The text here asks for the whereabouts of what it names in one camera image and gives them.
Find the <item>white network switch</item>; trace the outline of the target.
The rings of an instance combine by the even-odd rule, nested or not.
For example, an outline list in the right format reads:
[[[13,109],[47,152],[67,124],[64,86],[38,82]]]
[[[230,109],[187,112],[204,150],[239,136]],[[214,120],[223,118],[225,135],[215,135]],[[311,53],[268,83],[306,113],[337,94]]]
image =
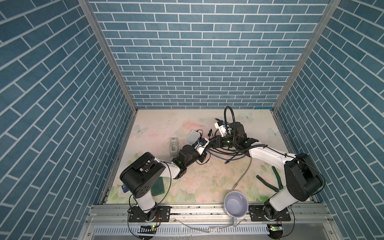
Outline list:
[[[201,136],[202,135],[199,132],[191,131],[187,136],[187,138],[185,139],[185,143],[190,146],[193,146],[200,140]]]

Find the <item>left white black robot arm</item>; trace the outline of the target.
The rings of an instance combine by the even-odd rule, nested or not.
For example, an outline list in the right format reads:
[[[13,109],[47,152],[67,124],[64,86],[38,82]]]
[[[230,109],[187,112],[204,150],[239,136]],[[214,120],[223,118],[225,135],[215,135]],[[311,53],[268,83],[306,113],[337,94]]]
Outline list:
[[[125,168],[120,180],[131,192],[139,208],[146,214],[156,208],[151,188],[159,178],[180,179],[190,165],[202,164],[207,157],[208,145],[185,145],[171,161],[161,161],[153,154],[146,152]]]

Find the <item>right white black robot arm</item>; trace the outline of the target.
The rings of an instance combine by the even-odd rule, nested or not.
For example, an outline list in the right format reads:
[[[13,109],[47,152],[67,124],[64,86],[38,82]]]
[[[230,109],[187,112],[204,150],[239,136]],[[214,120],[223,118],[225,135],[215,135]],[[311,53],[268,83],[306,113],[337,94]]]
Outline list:
[[[265,202],[264,212],[270,219],[273,214],[297,202],[304,202],[323,190],[326,180],[307,154],[281,152],[249,138],[239,122],[227,124],[218,120],[214,126],[220,134],[210,138],[210,149],[234,148],[235,156],[245,155],[258,159],[284,172],[285,184],[277,178],[280,184],[277,193]]]

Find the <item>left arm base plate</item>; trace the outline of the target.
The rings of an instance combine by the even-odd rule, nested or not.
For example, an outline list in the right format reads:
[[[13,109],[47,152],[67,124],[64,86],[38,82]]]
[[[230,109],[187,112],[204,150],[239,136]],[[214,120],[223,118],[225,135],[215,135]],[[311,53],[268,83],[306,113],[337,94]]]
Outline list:
[[[171,207],[159,206],[145,213],[140,207],[133,206],[129,210],[128,220],[132,223],[169,222]]]

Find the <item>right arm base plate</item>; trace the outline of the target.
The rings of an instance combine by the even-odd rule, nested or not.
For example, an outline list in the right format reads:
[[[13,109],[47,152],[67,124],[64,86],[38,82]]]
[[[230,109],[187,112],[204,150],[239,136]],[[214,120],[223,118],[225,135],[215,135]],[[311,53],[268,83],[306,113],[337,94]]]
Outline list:
[[[252,222],[289,222],[291,216],[287,208],[276,211],[273,207],[264,205],[249,205],[249,214]]]

